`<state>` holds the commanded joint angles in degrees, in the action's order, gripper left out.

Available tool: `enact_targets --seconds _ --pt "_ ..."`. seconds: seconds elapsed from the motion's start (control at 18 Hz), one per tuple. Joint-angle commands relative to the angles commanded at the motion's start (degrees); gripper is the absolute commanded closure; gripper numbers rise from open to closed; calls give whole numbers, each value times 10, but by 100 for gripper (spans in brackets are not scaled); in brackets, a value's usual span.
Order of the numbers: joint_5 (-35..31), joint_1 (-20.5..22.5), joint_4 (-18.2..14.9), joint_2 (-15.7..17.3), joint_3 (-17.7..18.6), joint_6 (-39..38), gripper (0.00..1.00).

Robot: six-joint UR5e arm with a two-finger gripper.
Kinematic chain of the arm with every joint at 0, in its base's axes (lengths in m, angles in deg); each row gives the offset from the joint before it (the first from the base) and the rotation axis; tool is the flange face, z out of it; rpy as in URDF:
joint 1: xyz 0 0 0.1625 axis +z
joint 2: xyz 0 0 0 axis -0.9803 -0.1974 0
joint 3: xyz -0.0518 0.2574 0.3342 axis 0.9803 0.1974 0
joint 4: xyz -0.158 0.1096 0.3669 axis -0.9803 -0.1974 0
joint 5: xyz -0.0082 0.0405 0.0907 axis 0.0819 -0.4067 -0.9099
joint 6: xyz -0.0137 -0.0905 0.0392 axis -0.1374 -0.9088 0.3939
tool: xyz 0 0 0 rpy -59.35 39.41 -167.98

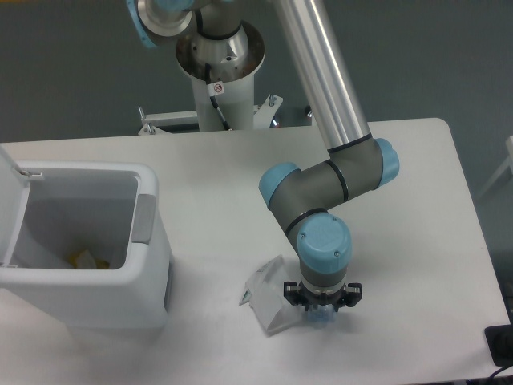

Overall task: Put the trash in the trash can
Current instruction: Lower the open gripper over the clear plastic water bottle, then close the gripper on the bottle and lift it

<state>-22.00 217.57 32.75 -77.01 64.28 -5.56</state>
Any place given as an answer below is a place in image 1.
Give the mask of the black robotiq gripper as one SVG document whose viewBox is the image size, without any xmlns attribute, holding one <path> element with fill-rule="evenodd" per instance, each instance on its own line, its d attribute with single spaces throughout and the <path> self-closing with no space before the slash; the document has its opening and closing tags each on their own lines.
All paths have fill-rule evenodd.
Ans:
<svg viewBox="0 0 513 385">
<path fill-rule="evenodd" d="M 362 284 L 343 282 L 333 287 L 307 285 L 306 282 L 287 281 L 283 284 L 283 296 L 293 306 L 311 310 L 315 306 L 331 305 L 335 311 L 341 307 L 355 307 L 362 299 Z"/>
</svg>

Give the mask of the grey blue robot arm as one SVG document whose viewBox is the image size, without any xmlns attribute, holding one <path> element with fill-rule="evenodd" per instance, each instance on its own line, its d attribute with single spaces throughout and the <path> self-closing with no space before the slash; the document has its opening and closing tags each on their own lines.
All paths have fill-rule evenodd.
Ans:
<svg viewBox="0 0 513 385">
<path fill-rule="evenodd" d="M 278 164 L 259 183 L 267 208 L 297 253 L 301 280 L 285 282 L 284 298 L 307 311 L 355 306 L 362 287 L 345 279 L 350 232 L 331 209 L 392 181 L 398 154 L 372 136 L 321 1 L 276 1 L 302 87 L 327 160 L 300 169 Z M 234 1 L 130 1 L 127 8 L 146 47 L 176 41 L 176 58 L 192 81 L 203 132 L 254 129 L 254 76 L 265 56 L 258 30 Z"/>
</svg>

